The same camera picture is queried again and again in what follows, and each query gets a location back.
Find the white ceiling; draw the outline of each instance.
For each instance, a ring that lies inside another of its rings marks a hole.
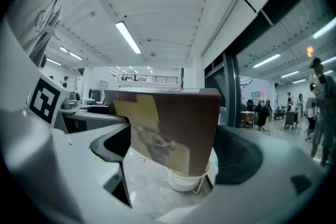
[[[314,39],[313,34],[334,19],[335,14],[325,0],[302,0],[280,23],[269,29],[259,39],[238,55],[240,73],[243,76],[274,80],[290,84],[313,75],[309,69],[311,58],[307,48],[313,47],[313,57],[322,61],[336,56],[336,28]],[[252,66],[280,54],[281,57],[258,68]],[[325,71],[336,70],[336,61],[325,65]],[[291,77],[281,78],[299,71]]]
[[[69,69],[88,65],[183,67],[188,65],[195,39],[215,31],[217,25],[207,29],[209,15],[225,14],[226,9],[218,10],[220,3],[216,1],[64,0],[56,32],[67,49],[83,61],[60,51],[61,43],[55,38],[46,54]],[[139,45],[141,55],[134,53],[116,29],[115,23],[121,20]],[[205,47],[206,42],[199,43],[197,50],[202,51],[198,47]]]

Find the cardboard box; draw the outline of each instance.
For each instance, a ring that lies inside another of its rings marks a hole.
[[[217,128],[217,89],[106,90],[112,114],[125,116],[131,147],[183,176],[205,172]]]

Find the concrete floor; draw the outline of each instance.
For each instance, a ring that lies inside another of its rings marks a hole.
[[[311,143],[305,141],[308,120],[302,119],[293,130],[291,128],[285,130],[284,124],[284,120],[268,122],[265,125],[265,131],[260,132],[260,135],[270,134],[274,138],[291,141],[310,155]],[[259,132],[256,125],[246,131]],[[315,157],[317,165],[321,156],[322,148],[319,147]],[[192,191],[187,193],[175,191],[167,182],[167,171],[163,166],[131,148],[123,163],[132,207],[151,219],[157,219],[176,208],[199,204],[211,191],[207,183],[202,185],[198,195]]]

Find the railing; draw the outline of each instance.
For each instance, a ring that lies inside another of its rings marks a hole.
[[[121,80],[121,81],[178,84],[178,77],[139,75],[139,74],[118,74],[112,69],[109,69],[109,70],[111,72],[111,75],[114,76],[115,79]]]

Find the fluorescent light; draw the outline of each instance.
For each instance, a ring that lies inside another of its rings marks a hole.
[[[330,22],[328,22],[325,26],[323,26],[320,30],[318,30],[314,35],[314,39],[319,38],[320,36],[322,36],[323,34],[325,34],[326,32],[328,32],[331,28],[333,28],[336,25],[336,17],[331,20]]]
[[[326,63],[330,63],[330,62],[335,61],[335,60],[336,60],[336,56],[331,57],[330,59],[323,61],[321,64],[325,65]]]
[[[327,72],[324,72],[323,74],[325,74],[325,75],[329,75],[329,74],[331,74],[331,73],[333,73],[333,70],[329,70],[329,71],[327,71]]]
[[[79,57],[79,56],[73,54],[71,51],[69,51],[69,53],[70,53],[71,56],[77,58],[78,60],[83,60],[83,58],[81,58],[81,57]]]
[[[290,76],[293,76],[293,75],[298,74],[298,73],[300,73],[300,72],[299,71],[295,71],[293,73],[289,73],[287,75],[283,75],[283,76],[281,76],[281,78],[283,79],[283,78],[286,78],[286,77],[290,77]]]
[[[295,83],[300,83],[300,82],[304,82],[304,81],[306,81],[306,80],[305,80],[305,79],[297,80],[297,81],[294,81],[293,84],[295,84]]]
[[[124,37],[124,39],[126,39],[126,41],[131,46],[131,48],[134,50],[134,52],[136,54],[141,54],[140,49],[136,45],[136,43],[135,43],[134,39],[132,38],[130,32],[128,31],[125,23],[124,22],[119,22],[119,23],[116,23],[115,26],[120,31],[120,33],[122,34],[122,36]]]
[[[64,52],[66,52],[66,53],[68,53],[68,51],[65,48],[63,48],[63,47],[60,47],[59,49],[62,50],[62,51],[64,51]]]
[[[58,63],[58,62],[55,62],[55,61],[53,61],[53,60],[50,60],[50,59],[48,59],[48,58],[47,58],[47,61],[49,61],[49,62],[52,62],[52,63],[54,63],[54,64],[56,64],[56,65],[58,65],[58,66],[61,66],[61,64],[60,64],[60,63]]]
[[[280,57],[280,54],[275,54],[274,56],[272,56],[272,57],[266,59],[265,61],[262,61],[262,62],[256,64],[255,66],[253,66],[253,68],[260,67],[260,66],[262,66],[262,65],[264,65],[264,64],[266,64],[266,63],[268,63],[268,62],[271,62],[271,61],[273,61],[274,59],[277,59],[277,58],[279,58],[279,57]]]

